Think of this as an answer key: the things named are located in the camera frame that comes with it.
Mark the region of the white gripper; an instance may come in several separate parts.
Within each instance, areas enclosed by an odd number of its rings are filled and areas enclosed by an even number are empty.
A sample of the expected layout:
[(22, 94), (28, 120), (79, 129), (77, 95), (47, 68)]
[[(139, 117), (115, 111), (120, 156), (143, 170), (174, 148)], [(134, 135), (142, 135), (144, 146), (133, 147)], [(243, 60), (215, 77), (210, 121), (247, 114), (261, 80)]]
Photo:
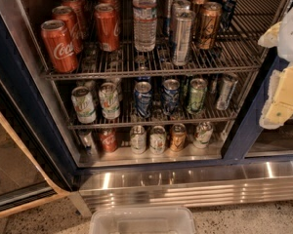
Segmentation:
[(278, 55), (290, 62), (282, 71), (272, 72), (268, 99), (259, 120), (262, 128), (273, 130), (283, 126), (293, 115), (293, 7), (282, 22), (274, 24), (260, 37), (258, 44), (265, 48), (278, 44)]

